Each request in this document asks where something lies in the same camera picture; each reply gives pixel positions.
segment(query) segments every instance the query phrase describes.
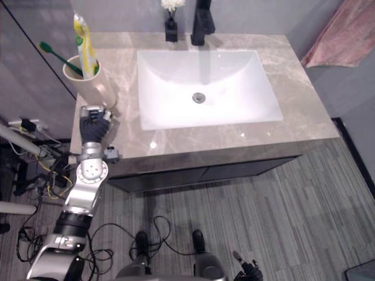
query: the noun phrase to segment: marble countertop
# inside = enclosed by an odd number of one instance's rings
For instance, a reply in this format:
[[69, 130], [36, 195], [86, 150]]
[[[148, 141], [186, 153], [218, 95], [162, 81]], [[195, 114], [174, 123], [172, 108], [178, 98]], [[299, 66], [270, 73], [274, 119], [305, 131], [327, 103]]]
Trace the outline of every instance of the marble countertop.
[[[122, 159], [337, 138], [339, 135], [291, 45], [283, 35], [213, 34], [202, 47], [190, 34], [177, 43], [164, 33], [92, 33], [95, 53], [118, 94], [114, 124], [105, 137]], [[137, 50], [256, 50], [284, 119], [277, 122], [143, 131], [138, 108]], [[80, 153], [77, 97], [71, 151]]]

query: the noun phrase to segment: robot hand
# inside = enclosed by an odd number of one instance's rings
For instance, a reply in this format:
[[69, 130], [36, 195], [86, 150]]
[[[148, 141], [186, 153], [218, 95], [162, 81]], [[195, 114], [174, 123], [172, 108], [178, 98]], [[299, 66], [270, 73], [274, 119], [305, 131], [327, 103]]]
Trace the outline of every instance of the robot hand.
[[112, 113], [103, 107], [82, 107], [80, 114], [80, 132], [82, 144], [100, 143], [110, 128]]
[[241, 256], [236, 251], [233, 252], [233, 256], [241, 263], [241, 266], [245, 271], [245, 273], [242, 271], [239, 272], [236, 278], [234, 278], [234, 281], [263, 281], [262, 271], [260, 271], [255, 260], [253, 260], [254, 265], [243, 262]]

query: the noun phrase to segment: white sink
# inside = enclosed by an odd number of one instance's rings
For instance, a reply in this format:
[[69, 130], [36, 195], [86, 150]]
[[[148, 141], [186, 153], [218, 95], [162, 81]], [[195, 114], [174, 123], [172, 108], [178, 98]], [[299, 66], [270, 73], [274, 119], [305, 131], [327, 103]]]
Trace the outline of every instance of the white sink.
[[143, 130], [282, 120], [256, 51], [138, 51], [137, 60]]

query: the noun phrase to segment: power outlet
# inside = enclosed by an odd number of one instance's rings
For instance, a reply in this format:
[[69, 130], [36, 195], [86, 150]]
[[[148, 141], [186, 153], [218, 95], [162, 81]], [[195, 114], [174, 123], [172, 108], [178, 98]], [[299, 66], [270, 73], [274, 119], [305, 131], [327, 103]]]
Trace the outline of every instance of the power outlet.
[[[39, 119], [31, 119], [30, 121], [36, 125], [36, 128], [38, 131], [48, 130], [48, 126], [44, 122], [40, 121]], [[22, 120], [11, 121], [11, 122], [8, 122], [8, 125], [10, 127], [14, 127], [18, 129], [21, 126], [21, 122]]]

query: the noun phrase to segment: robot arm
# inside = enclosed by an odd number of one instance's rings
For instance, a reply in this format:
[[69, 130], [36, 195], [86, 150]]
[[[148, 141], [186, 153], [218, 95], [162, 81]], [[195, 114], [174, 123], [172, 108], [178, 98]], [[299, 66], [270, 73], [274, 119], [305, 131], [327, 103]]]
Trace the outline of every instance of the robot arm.
[[95, 214], [100, 188], [108, 176], [103, 161], [102, 137], [110, 127], [111, 112], [103, 107], [82, 107], [82, 154], [77, 158], [76, 182], [65, 201], [53, 233], [48, 235], [27, 275], [27, 280], [79, 281], [86, 234]]

